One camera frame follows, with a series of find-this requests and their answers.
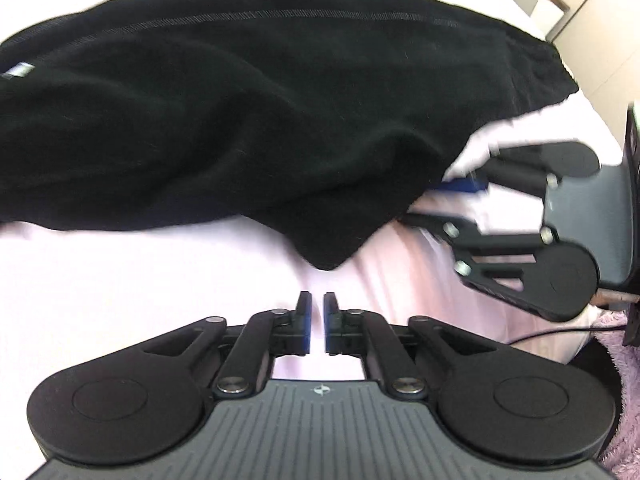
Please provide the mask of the purple fluffy rug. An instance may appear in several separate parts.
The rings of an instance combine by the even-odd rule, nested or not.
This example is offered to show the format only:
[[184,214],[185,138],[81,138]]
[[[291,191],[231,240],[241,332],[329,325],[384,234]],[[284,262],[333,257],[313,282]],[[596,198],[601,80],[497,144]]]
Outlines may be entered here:
[[639,480],[639,348],[624,346],[623,312],[606,312],[576,362],[605,386],[614,399],[615,417],[599,455],[617,479]]

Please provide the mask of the black pants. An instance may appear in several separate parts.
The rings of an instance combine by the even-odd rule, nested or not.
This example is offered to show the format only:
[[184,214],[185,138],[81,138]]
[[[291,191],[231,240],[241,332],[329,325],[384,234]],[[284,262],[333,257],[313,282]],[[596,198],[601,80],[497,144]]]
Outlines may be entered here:
[[332,270],[478,129],[577,89],[548,42],[438,0],[110,0],[1,46],[1,219],[243,216]]

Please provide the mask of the beige wardrobe cabinet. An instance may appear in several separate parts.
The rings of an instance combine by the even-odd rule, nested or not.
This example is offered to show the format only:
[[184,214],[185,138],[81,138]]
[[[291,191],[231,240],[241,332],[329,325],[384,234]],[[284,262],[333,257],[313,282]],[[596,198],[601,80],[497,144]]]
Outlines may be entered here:
[[561,15],[542,26],[582,93],[617,141],[639,99],[639,0],[514,0],[532,18],[546,2]]

